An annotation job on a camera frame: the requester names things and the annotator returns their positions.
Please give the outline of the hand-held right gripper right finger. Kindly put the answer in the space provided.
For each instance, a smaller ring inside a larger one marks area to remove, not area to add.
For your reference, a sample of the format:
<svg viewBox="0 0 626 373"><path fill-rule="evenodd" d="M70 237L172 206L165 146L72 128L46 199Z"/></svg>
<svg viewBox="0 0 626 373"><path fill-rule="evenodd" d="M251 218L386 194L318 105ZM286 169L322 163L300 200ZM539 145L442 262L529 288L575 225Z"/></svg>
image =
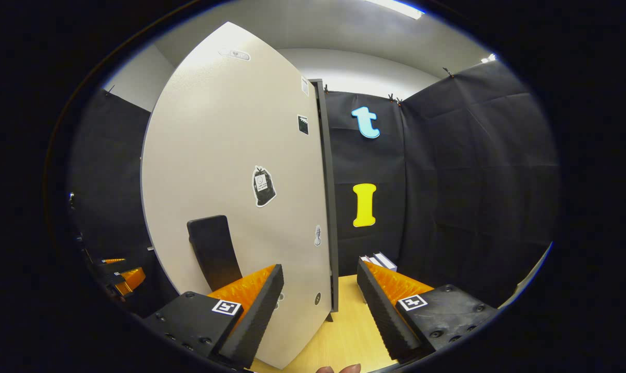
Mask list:
<svg viewBox="0 0 626 373"><path fill-rule="evenodd" d="M389 357L399 363L455 344L498 313L455 285L432 288L362 258L357 284Z"/></svg>

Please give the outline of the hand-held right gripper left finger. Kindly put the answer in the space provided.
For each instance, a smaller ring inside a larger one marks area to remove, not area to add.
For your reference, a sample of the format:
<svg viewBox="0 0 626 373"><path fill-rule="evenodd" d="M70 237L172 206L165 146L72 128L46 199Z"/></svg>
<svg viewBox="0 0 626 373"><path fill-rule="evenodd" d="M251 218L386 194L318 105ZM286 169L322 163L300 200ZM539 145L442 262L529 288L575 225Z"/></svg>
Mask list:
<svg viewBox="0 0 626 373"><path fill-rule="evenodd" d="M275 264L208 295L187 291L142 320L186 354L235 370L253 364L284 285Z"/></svg>

